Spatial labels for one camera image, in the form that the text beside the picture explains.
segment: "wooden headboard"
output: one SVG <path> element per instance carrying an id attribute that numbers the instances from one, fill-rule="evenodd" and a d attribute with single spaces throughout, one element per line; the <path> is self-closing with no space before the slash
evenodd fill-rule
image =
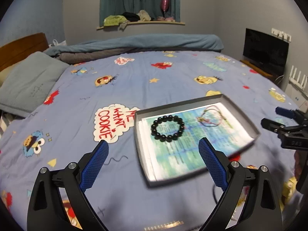
<path id="1" fill-rule="evenodd" d="M 48 49 L 48 42 L 44 33 L 26 36 L 0 47 L 0 72 L 30 54 L 45 49 Z"/>

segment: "white plastic bag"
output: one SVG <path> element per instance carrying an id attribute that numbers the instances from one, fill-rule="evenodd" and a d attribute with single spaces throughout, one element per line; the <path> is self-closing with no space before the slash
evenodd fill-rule
<path id="1" fill-rule="evenodd" d="M 56 39 L 53 39 L 53 40 L 52 40 L 52 43 L 54 44 L 54 46 L 59 46 L 59 45 L 61 45 L 61 46 L 66 46 L 66 40 L 64 40 L 64 41 L 61 42 L 61 43 L 58 43 L 58 41 L 57 41 Z"/>

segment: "wall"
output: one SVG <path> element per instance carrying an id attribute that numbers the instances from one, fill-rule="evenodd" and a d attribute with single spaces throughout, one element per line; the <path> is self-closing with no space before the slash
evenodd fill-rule
<path id="1" fill-rule="evenodd" d="M 214 0 L 181 0 L 181 21 L 186 25 L 129 25 L 124 31 L 96 30 L 100 0 L 63 0 L 64 31 L 68 44 L 142 33 L 212 34 Z"/>
<path id="2" fill-rule="evenodd" d="M 0 22 L 0 46 L 38 32 L 64 41 L 62 0 L 14 0 Z"/>
<path id="3" fill-rule="evenodd" d="M 276 28 L 292 36 L 282 88 L 292 65 L 308 75 L 308 23 L 294 0 L 216 0 L 216 4 L 214 33 L 224 43 L 223 53 L 240 60 L 246 28 L 267 34 Z"/>

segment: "yellow triangle print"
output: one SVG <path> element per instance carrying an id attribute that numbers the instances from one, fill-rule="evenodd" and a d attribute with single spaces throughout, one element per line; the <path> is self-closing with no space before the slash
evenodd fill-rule
<path id="1" fill-rule="evenodd" d="M 51 167 L 54 167 L 54 166 L 56 165 L 56 163 L 57 163 L 57 159 L 52 159 L 52 160 L 50 160 L 49 162 L 47 162 L 47 164 L 48 164 L 49 166 L 51 166 Z"/>

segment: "pillow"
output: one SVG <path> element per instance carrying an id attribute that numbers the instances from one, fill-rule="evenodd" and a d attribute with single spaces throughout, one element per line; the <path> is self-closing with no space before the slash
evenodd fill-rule
<path id="1" fill-rule="evenodd" d="M 17 62 L 11 66 L 8 66 L 7 68 L 5 68 L 4 70 L 2 70 L 0 72 L 0 87 L 1 85 L 4 83 L 5 79 L 9 76 L 9 74 L 11 73 L 11 71 L 13 70 L 13 68 L 20 62 Z"/>
<path id="2" fill-rule="evenodd" d="M 0 87 L 0 109 L 27 117 L 41 105 L 68 64 L 35 52 L 21 61 Z"/>

